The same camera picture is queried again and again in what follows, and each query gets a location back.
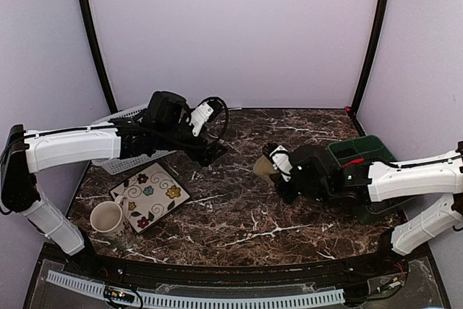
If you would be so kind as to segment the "olive green cloth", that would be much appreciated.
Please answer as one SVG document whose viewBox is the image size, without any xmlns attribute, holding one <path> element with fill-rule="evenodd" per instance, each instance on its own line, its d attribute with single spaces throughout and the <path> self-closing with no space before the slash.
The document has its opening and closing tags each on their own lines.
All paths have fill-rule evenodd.
<svg viewBox="0 0 463 309">
<path fill-rule="evenodd" d="M 261 156 L 255 162 L 253 166 L 253 172 L 269 185 L 273 185 L 274 180 L 278 179 L 280 176 L 280 173 L 274 169 L 271 161 L 265 156 Z"/>
</svg>

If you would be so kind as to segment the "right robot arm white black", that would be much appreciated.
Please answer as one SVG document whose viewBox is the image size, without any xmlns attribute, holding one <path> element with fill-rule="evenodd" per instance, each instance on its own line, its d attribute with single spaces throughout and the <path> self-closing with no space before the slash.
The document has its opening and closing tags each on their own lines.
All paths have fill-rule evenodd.
<svg viewBox="0 0 463 309">
<path fill-rule="evenodd" d="M 298 195 L 327 207 L 357 207 L 391 198 L 441 194 L 410 221 L 383 232 L 369 269 L 388 273 L 421 244 L 462 222 L 462 147 L 438 156 L 388 162 L 353 160 L 336 165 L 326 149 L 303 145 L 293 151 L 269 143 L 264 156 L 279 173 L 277 193 L 291 203 Z"/>
</svg>

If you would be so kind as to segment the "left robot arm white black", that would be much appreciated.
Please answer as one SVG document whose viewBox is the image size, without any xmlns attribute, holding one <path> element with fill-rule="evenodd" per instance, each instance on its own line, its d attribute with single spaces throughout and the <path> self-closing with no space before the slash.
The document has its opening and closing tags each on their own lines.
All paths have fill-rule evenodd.
<svg viewBox="0 0 463 309">
<path fill-rule="evenodd" d="M 218 140 L 204 138 L 203 127 L 228 112 L 216 96 L 192 109 L 184 97 L 156 91 L 133 117 L 47 131 L 27 131 L 16 124 L 1 153 L 1 214 L 22 214 L 61 248 L 75 268 L 95 277 L 103 266 L 90 239 L 41 191 L 36 173 L 82 161 L 151 157 L 157 151 L 183 151 L 190 160 L 208 166 L 226 148 Z"/>
</svg>

